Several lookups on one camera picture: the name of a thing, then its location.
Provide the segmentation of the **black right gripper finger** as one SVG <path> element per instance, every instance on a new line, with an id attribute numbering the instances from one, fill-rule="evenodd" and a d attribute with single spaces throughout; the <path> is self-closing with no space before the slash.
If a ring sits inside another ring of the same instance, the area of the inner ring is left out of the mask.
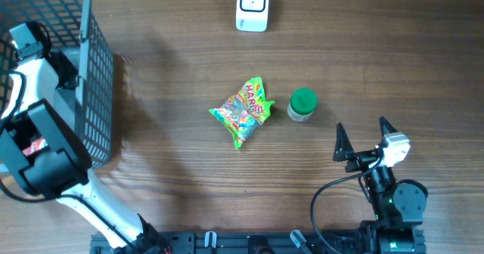
<path id="1" fill-rule="evenodd" d="M 389 123 L 389 121 L 381 116 L 379 118 L 380 131 L 382 139 L 380 141 L 381 145 L 389 145 L 398 139 L 398 131 Z"/>
<path id="2" fill-rule="evenodd" d="M 343 124 L 337 124 L 337 138 L 334 148 L 333 161 L 347 161 L 354 157 L 354 150 L 346 134 Z"/>

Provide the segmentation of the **green lid jar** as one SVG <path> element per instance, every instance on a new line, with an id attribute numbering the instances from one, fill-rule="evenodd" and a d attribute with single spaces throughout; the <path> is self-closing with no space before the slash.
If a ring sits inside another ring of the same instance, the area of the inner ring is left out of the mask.
<path id="1" fill-rule="evenodd" d="M 298 88 L 292 93 L 288 106 L 288 116 L 296 122 L 305 122 L 315 112 L 318 97 L 310 88 Z"/>

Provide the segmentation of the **red snack stick packet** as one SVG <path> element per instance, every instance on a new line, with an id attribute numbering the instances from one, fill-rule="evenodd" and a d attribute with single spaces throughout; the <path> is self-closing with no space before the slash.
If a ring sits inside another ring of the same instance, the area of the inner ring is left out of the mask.
<path id="1" fill-rule="evenodd" d="M 44 138 L 39 138 L 31 143 L 30 146 L 22 150 L 22 153 L 25 156 L 29 156 L 31 154 L 37 153 L 42 150 L 44 147 L 47 147 L 48 143 Z"/>

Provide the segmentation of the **green Haribo gummy bag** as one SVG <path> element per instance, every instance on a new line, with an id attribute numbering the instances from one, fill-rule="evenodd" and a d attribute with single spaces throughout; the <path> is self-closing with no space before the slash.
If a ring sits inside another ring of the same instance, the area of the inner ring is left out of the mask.
<path id="1" fill-rule="evenodd" d="M 261 76 L 244 83 L 220 107 L 209 112 L 231 133 L 234 147 L 240 149 L 251 134 L 271 115 L 274 101 L 267 101 Z"/>

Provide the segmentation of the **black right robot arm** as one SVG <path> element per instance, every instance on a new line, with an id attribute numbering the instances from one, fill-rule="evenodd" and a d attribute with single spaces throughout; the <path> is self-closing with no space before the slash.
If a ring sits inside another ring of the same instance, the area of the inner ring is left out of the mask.
<path id="1" fill-rule="evenodd" d="M 358 174 L 358 183 L 371 204 L 375 219 L 362 221 L 356 253 L 425 253 L 423 224 L 428 190 L 421 183 L 398 181 L 392 168 L 402 162 L 411 145 L 385 117 L 380 117 L 382 139 L 372 150 L 354 151 L 342 123 L 337 124 L 333 160 L 345 162 L 345 171 Z"/>

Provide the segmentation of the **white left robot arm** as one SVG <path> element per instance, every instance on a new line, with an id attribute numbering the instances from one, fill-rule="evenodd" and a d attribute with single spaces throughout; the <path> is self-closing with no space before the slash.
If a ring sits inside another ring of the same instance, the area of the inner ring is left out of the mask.
<path id="1" fill-rule="evenodd" d="M 93 225 L 113 253 L 170 253 L 172 247 L 138 213 L 98 180 L 85 145 L 54 108 L 55 92 L 77 75 L 62 53 L 51 53 L 47 28 L 27 21 L 10 30 L 17 67 L 1 114 L 1 160 L 26 197 L 2 191 L 22 203 L 55 200 Z"/>

